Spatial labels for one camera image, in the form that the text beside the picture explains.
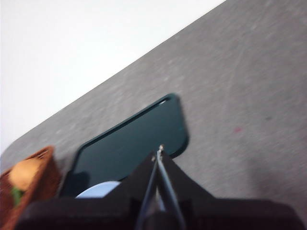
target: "black plastic object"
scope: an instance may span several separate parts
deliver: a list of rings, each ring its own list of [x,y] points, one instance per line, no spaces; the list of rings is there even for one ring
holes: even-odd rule
[[[179,98],[173,93],[82,145],[60,196],[77,196],[95,184],[122,180],[161,143],[171,157],[188,144]]]
[[[134,230],[154,170],[151,153],[104,198],[58,198],[32,203],[15,230]],[[162,152],[162,162],[188,230],[304,230],[288,205],[269,200],[218,199],[191,180]],[[169,213],[149,215],[143,229],[173,229]]]

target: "orange object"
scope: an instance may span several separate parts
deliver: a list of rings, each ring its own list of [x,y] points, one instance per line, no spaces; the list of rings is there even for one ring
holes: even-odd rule
[[[53,159],[52,146],[47,146],[29,156],[27,159],[39,159],[40,165],[28,189],[21,198],[20,204],[14,207],[11,195],[12,184],[9,181],[10,168],[0,177],[0,229],[13,230],[23,210],[33,201],[53,197],[58,189],[61,175]]]
[[[22,191],[28,190],[40,164],[41,160],[36,157],[15,164],[9,173],[9,181],[11,185],[16,186]]]

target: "black device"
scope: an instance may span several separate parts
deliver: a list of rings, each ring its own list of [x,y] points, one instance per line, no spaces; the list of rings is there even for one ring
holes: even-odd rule
[[[191,180],[163,148],[103,198],[32,203],[16,230],[304,230],[288,205],[218,199]]]
[[[179,98],[173,93],[83,144],[60,196],[75,197],[93,185],[122,180],[161,143],[171,157],[188,144]]]

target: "white wall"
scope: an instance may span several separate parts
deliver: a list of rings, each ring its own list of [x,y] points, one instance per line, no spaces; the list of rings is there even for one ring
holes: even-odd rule
[[[2,0],[1,153],[223,0]]]

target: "wicker basket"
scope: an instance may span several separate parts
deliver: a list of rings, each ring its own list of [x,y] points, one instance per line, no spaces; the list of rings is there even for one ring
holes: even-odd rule
[[[11,195],[12,185],[8,176],[12,168],[0,177],[0,230],[13,230],[23,210],[33,201],[45,200],[53,197],[60,183],[61,175],[53,160],[53,147],[47,146],[26,159],[39,158],[42,163],[25,191],[20,204],[14,207]]]

